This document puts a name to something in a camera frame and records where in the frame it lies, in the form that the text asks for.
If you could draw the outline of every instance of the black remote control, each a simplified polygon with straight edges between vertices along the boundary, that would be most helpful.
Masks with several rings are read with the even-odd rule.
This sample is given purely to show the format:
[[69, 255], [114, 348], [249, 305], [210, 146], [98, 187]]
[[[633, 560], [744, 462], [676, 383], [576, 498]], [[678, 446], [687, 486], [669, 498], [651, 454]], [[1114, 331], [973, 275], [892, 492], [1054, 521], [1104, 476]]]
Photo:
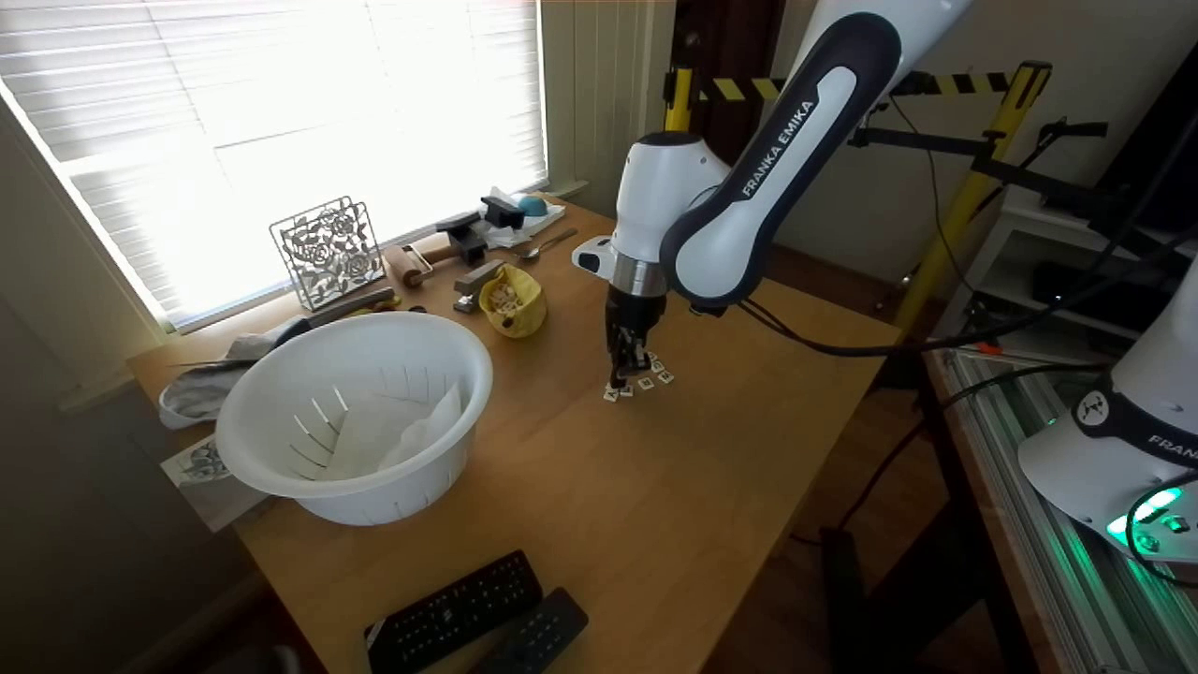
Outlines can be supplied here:
[[590, 627], [590, 614], [565, 589], [556, 589], [497, 648], [478, 674], [541, 674]]
[[541, 579], [520, 552], [440, 589], [366, 630], [370, 672], [397, 674], [440, 663], [486, 630], [541, 608]]

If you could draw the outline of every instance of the window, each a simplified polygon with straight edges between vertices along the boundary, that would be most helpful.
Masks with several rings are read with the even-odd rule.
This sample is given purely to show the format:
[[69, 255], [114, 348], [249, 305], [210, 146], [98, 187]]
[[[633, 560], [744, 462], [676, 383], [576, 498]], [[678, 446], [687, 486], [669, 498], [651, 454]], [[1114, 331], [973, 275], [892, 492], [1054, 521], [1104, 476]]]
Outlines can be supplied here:
[[290, 213], [391, 240], [547, 179], [541, 0], [0, 0], [0, 80], [176, 331], [290, 283]]

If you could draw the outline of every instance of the wire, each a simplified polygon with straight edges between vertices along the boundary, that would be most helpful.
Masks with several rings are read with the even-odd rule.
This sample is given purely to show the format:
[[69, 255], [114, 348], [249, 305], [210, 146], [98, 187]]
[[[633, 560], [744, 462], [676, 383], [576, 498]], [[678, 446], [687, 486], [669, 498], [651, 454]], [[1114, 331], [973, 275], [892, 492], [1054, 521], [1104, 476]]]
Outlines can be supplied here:
[[1132, 509], [1124, 514], [1124, 521], [1126, 521], [1124, 534], [1126, 534], [1132, 560], [1136, 560], [1140, 568], [1147, 568], [1151, 575], [1159, 575], [1159, 579], [1164, 579], [1164, 583], [1176, 583], [1176, 589], [1198, 589], [1198, 579], [1191, 579], [1191, 575], [1171, 575], [1171, 573], [1164, 573], [1159, 560], [1151, 560], [1151, 558], [1140, 552], [1140, 544], [1136, 544], [1136, 528], [1140, 528], [1136, 514], [1140, 514], [1154, 493], [1171, 492], [1171, 486], [1187, 486], [1187, 482], [1198, 482], [1198, 472], [1185, 472], [1185, 476], [1176, 476], [1176, 481], [1154, 482], [1154, 486], [1142, 492], [1142, 493], [1132, 503]]
[[[1054, 371], [1104, 371], [1109, 362], [1043, 362], [1043, 367], [1023, 367], [1023, 371], [1004, 371], [998, 379], [981, 379], [951, 398], [940, 402], [938, 414], [945, 414], [951, 406], [989, 389], [989, 384], [1004, 384], [1016, 379], [1029, 379], [1029, 374], [1054, 374]], [[930, 421], [913, 424], [892, 449], [887, 456], [872, 468], [872, 476], [867, 481], [867, 486], [859, 492], [859, 498], [845, 506], [845, 514], [837, 521], [837, 528], [845, 528], [859, 509], [868, 503], [868, 493], [878, 492], [878, 482], [887, 476], [887, 468], [930, 431]]]
[[[892, 107], [897, 107], [897, 115], [900, 115], [913, 135], [924, 135], [924, 132], [905, 115], [905, 107], [900, 105], [900, 99], [892, 99]], [[946, 232], [945, 232], [938, 152], [924, 149], [924, 161], [930, 161], [931, 227], [938, 227], [938, 240], [940, 240], [940, 248], [945, 248], [945, 260], [946, 260], [955, 280], [966, 283], [971, 292], [976, 292], [973, 280], [971, 280], [971, 275], [966, 275], [966, 267], [964, 267], [964, 260], [951, 252]]]
[[[1164, 255], [1171, 255], [1181, 248], [1181, 240], [1164, 245], [1159, 255], [1142, 260], [1142, 262], [1159, 262]], [[1025, 325], [1038, 325], [1046, 318], [1054, 318], [1056, 310], [1069, 310], [1069, 308], [1077, 308], [1101, 292], [1109, 292], [1114, 283], [1119, 283], [1119, 278], [1104, 278], [1082, 292], [1072, 292], [1063, 300], [1054, 300], [1046, 305], [1043, 310], [1035, 316], [1023, 316], [1023, 318], [1013, 318], [1013, 323], [999, 323], [999, 325], [989, 325], [989, 331], [973, 331], [973, 333], [955, 333], [955, 338], [940, 338], [940, 342], [912, 342], [912, 343], [829, 343], [829, 342], [813, 342], [805, 333], [795, 333], [779, 316], [771, 316], [764, 305], [758, 305], [753, 297], [743, 300], [739, 308], [758, 318], [759, 325], [782, 333], [787, 342], [798, 342], [813, 353], [824, 353], [824, 355], [837, 355], [837, 361], [884, 361], [884, 355], [900, 355], [900, 353], [931, 353], [931, 348], [964, 348], [964, 343], [976, 343], [976, 342], [998, 342], [1004, 333], [1016, 333], [1016, 331], [1025, 331]]]

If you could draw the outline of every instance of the plastic bowl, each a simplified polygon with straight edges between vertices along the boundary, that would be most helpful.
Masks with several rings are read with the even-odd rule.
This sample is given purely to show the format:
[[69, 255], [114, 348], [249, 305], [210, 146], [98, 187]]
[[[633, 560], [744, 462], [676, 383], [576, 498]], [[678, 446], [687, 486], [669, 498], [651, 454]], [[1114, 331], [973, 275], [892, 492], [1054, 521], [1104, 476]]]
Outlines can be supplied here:
[[[336, 424], [385, 408], [412, 414], [456, 384], [462, 408], [404, 462], [330, 476]], [[295, 498], [336, 525], [394, 525], [436, 506], [462, 476], [490, 402], [490, 355], [440, 316], [366, 316], [305, 333], [258, 361], [228, 393], [216, 449], [228, 472], [268, 493]]]

